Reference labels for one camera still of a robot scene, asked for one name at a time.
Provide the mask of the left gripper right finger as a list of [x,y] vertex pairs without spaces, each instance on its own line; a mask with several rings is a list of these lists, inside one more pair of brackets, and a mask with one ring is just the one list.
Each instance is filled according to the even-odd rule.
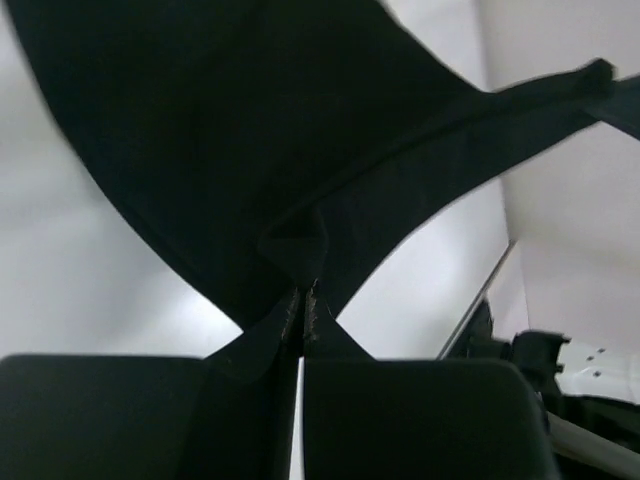
[[308,479],[556,479],[540,404],[499,360],[376,360],[330,314],[304,319]]

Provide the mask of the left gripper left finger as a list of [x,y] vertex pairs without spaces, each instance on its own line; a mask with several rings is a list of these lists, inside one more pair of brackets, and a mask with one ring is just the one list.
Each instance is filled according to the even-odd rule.
[[5,479],[285,479],[300,295],[204,358],[14,355]]

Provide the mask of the black skirt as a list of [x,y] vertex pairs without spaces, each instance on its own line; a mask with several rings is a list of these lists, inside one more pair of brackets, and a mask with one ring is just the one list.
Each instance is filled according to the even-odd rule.
[[143,240],[241,328],[319,286],[338,313],[413,230],[604,121],[586,66],[495,93],[376,1],[10,1],[43,97]]

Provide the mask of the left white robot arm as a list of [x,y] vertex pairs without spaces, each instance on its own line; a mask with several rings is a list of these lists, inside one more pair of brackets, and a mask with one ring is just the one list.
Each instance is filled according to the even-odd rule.
[[567,337],[465,331],[381,361],[313,287],[237,293],[243,333],[203,359],[14,355],[5,479],[635,479],[639,362]]

